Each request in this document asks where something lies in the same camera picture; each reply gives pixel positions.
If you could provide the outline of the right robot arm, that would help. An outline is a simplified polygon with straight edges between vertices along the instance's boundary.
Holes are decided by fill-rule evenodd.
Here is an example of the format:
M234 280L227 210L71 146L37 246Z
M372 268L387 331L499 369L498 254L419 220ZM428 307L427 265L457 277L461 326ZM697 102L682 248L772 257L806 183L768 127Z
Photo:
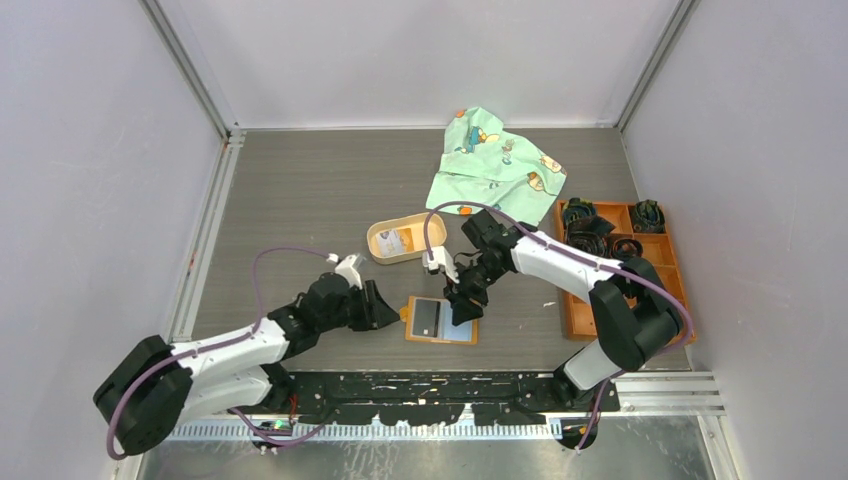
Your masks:
M641 257L617 261L558 242L522 222L507 227L481 210L462 226L475 252L457 263L442 247L427 247L422 263L446 278L444 296L454 325L482 318L488 288L507 273L544 280L589 305L596 338L553 372L553 397L577 411L601 384L635 372L685 332L686 312Z

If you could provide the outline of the black credit card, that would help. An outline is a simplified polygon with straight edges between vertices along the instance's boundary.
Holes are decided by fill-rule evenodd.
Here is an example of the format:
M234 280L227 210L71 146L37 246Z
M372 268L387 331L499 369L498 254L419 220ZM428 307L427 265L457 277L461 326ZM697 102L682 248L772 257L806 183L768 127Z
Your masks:
M442 302L417 299L414 305L411 334L415 337L437 338L441 324Z

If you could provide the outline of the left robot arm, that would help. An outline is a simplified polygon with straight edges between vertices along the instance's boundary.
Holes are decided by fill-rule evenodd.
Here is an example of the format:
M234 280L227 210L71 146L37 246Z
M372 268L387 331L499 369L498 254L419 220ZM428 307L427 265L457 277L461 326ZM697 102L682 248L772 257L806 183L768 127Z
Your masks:
M247 327L174 344L146 337L93 395L108 424L107 452L116 460L145 453L177 426L232 408L280 412L292 397L282 361L313 348L331 330L374 331L399 319L375 281L352 284L325 273Z

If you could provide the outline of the orange leather card holder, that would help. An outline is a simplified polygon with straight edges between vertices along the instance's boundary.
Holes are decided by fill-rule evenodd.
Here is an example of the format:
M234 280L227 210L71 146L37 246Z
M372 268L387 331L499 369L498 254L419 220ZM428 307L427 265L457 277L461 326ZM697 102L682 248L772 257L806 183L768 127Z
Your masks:
M405 324L405 339L434 344L476 345L478 321L455 326L453 310L445 299L410 296L399 311Z

